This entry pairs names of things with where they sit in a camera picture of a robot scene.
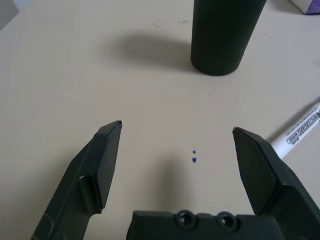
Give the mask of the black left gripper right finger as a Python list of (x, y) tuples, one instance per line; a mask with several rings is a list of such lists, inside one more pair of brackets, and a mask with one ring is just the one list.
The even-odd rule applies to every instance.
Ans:
[(286, 240), (318, 240), (320, 209), (297, 175), (261, 136), (240, 127), (232, 134), (253, 212), (272, 218)]

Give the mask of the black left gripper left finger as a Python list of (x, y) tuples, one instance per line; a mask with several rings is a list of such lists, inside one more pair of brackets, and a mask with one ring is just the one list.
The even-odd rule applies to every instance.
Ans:
[(31, 239), (84, 238), (90, 218), (106, 207), (121, 130), (120, 120), (102, 126), (72, 159)]

